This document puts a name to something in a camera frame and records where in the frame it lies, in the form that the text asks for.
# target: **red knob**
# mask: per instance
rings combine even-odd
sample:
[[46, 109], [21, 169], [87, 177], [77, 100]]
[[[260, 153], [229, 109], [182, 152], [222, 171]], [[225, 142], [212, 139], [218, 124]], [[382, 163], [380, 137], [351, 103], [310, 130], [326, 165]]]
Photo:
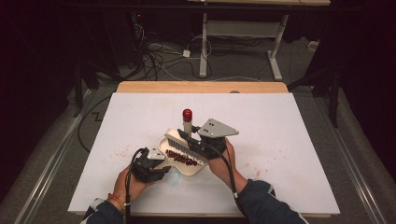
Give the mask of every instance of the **red knob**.
[[192, 121], [192, 111], [190, 109], [183, 110], [183, 121], [184, 122]]

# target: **table leg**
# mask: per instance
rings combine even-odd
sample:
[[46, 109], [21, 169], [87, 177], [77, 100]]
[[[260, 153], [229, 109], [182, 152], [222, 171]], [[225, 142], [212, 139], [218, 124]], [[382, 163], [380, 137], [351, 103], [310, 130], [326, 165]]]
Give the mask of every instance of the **table leg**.
[[207, 13], [204, 13], [204, 19], [202, 22], [202, 50], [201, 50], [201, 61], [199, 66], [199, 76], [206, 77], [206, 66], [207, 66], [207, 49], [206, 49], [206, 38], [207, 38]]
[[273, 70], [274, 78], [276, 81], [282, 80], [279, 66], [277, 65], [277, 62], [276, 62], [276, 53], [277, 53], [277, 50], [279, 49], [280, 41], [282, 40], [282, 35], [283, 35], [283, 32], [285, 31], [286, 22], [288, 21], [288, 17], [289, 17], [289, 15], [284, 15], [282, 18], [282, 22], [279, 24], [279, 27], [278, 27], [277, 33], [276, 33], [274, 50], [267, 51], [268, 60], [270, 61], [271, 68]]

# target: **wooden table edge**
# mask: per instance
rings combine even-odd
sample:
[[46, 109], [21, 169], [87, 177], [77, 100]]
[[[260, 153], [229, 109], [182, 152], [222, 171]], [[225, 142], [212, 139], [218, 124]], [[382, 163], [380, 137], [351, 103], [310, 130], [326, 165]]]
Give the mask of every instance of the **wooden table edge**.
[[124, 81], [117, 92], [160, 93], [286, 93], [283, 82]]

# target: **white table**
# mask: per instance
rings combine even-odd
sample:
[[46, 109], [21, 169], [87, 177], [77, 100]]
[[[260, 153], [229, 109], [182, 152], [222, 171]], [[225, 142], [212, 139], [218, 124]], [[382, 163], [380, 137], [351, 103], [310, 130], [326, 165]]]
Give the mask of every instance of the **white table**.
[[[205, 85], [197, 83], [200, 88]], [[207, 85], [219, 86], [210, 90], [221, 89], [221, 83]], [[239, 130], [229, 139], [242, 175], [270, 182], [279, 200], [305, 216], [340, 213], [297, 104], [286, 92], [114, 93], [68, 211], [83, 213], [92, 200], [112, 192], [118, 173], [136, 150], [156, 147], [167, 129], [182, 128], [185, 108], [192, 110], [194, 125], [214, 118]], [[231, 191], [208, 167], [193, 177], [171, 169], [134, 202], [132, 212], [136, 216], [241, 216]]]

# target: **gray mount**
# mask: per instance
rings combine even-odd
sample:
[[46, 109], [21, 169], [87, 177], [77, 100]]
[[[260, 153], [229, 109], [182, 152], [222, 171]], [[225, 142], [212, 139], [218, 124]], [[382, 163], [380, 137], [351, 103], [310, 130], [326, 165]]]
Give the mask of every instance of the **gray mount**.
[[218, 138], [225, 137], [230, 135], [239, 134], [238, 130], [232, 128], [226, 124], [221, 123], [215, 119], [209, 119], [204, 126], [198, 130], [198, 134], [209, 137], [209, 138]]
[[165, 156], [161, 153], [160, 150], [157, 150], [157, 148], [155, 147], [148, 152], [148, 158], [150, 160], [158, 160], [158, 161], [165, 160]]

